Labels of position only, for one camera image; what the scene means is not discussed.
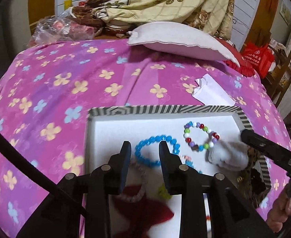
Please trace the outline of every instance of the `floral blanket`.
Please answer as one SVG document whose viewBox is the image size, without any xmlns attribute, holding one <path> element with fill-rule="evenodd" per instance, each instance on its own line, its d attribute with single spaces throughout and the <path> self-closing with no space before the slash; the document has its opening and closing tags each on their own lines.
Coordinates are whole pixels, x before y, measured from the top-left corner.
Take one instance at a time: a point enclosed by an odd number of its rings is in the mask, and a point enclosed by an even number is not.
<svg viewBox="0 0 291 238">
<path fill-rule="evenodd" d="M 57 183 L 83 174 L 87 111 L 114 105 L 201 105 L 196 78 L 209 73 L 241 106 L 255 132 L 291 150 L 285 125 L 259 76 L 224 63 L 129 47 L 127 40 L 63 42 L 16 56 L 0 80 L 0 133 Z M 258 209 L 266 219 L 288 179 L 267 159 L 272 190 Z M 0 154 L 0 227 L 15 237 L 47 192 Z"/>
</svg>

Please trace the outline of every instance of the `black cable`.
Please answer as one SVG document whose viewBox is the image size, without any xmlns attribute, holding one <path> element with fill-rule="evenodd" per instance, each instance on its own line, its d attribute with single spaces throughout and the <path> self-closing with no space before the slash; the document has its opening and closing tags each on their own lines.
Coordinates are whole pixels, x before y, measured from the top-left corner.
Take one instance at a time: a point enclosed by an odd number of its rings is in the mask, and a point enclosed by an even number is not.
<svg viewBox="0 0 291 238">
<path fill-rule="evenodd" d="M 48 191 L 56 198 L 60 198 L 66 204 L 72 206 L 83 217 L 86 217 L 86 209 L 78 202 L 73 200 L 67 193 L 60 189 L 47 176 L 42 174 L 37 168 L 29 163 L 1 134 L 0 134 L 0 153 L 9 160 L 17 169 L 30 178 L 33 182 Z"/>
</svg>

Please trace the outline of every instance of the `colorful bead bracelet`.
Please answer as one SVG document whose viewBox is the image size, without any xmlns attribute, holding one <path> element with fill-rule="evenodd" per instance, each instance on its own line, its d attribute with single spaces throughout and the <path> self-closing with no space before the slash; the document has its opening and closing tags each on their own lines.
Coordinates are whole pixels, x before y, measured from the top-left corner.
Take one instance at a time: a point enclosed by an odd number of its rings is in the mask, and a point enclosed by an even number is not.
<svg viewBox="0 0 291 238">
<path fill-rule="evenodd" d="M 152 167 L 156 167 L 156 166 L 160 166 L 161 163 L 159 160 L 153 161 L 151 159 L 145 158 L 141 155 L 141 149 L 145 146 L 145 145 L 150 145 L 152 143 L 155 142 L 161 142 L 162 140 L 165 140 L 167 142 L 169 142 L 171 145 L 173 145 L 173 154 L 178 155 L 180 153 L 180 144 L 177 144 L 177 140 L 173 139 L 171 136 L 166 136 L 166 135 L 161 135 L 161 136 L 152 136 L 151 138 L 147 139 L 147 140 L 142 140 L 139 142 L 139 144 L 137 146 L 135 146 L 135 157 L 138 163 L 140 164 L 144 164 L 150 168 Z"/>
<path fill-rule="evenodd" d="M 196 150 L 197 152 L 199 151 L 203 151 L 204 149 L 209 149 L 212 148 L 214 146 L 214 144 L 219 140 L 219 135 L 212 131 L 211 129 L 208 129 L 207 126 L 204 126 L 202 123 L 199 122 L 188 122 L 187 124 L 185 124 L 185 129 L 184 129 L 184 138 L 185 141 L 188 143 L 188 145 L 192 148 L 192 150 Z M 195 142 L 192 141 L 192 139 L 189 137 L 189 133 L 190 133 L 190 127 L 196 127 L 196 128 L 200 128 L 203 131 L 207 132 L 207 134 L 212 138 L 212 140 L 208 143 L 205 143 L 203 145 L 198 145 L 195 144 Z"/>
</svg>

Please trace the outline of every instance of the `wooden chair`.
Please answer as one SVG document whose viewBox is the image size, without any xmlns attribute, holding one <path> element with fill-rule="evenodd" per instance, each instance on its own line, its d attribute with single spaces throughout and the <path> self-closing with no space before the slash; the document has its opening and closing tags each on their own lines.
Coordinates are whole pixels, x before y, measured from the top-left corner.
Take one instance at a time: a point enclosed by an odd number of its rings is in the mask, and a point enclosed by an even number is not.
<svg viewBox="0 0 291 238">
<path fill-rule="evenodd" d="M 272 48 L 271 46 L 269 46 L 269 47 L 273 50 L 275 55 L 278 57 L 278 59 L 279 59 L 278 64 L 281 66 L 280 67 L 278 67 L 278 65 L 276 66 L 276 68 L 274 70 L 274 72 L 276 73 L 275 76 L 273 76 L 271 73 L 267 74 L 267 76 L 265 77 L 265 81 L 264 81 L 263 85 L 265 86 L 265 88 L 267 90 L 267 94 L 271 98 L 272 101 L 275 100 L 275 98 L 277 97 L 278 94 L 280 94 L 277 102 L 275 103 L 275 106 L 278 107 L 285 92 L 287 91 L 287 89 L 291 85 L 291 69 L 289 68 L 289 65 L 291 65 L 291 63 L 290 63 L 291 51 L 290 51 L 288 56 L 285 56 L 282 53 L 275 50 L 274 48 Z M 284 86 L 281 86 L 280 81 L 281 81 L 285 72 L 288 73 L 290 78 L 285 83 Z"/>
</svg>

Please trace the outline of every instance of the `red plastic bag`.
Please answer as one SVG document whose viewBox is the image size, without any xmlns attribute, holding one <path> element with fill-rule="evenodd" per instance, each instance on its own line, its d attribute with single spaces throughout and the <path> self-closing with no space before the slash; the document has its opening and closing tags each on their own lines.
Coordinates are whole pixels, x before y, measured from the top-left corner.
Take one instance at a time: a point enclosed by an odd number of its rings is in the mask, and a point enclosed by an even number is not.
<svg viewBox="0 0 291 238">
<path fill-rule="evenodd" d="M 251 63 L 262 79 L 267 75 L 271 63 L 274 61 L 274 56 L 268 49 L 268 44 L 263 47 L 257 47 L 249 42 L 242 56 Z"/>
</svg>

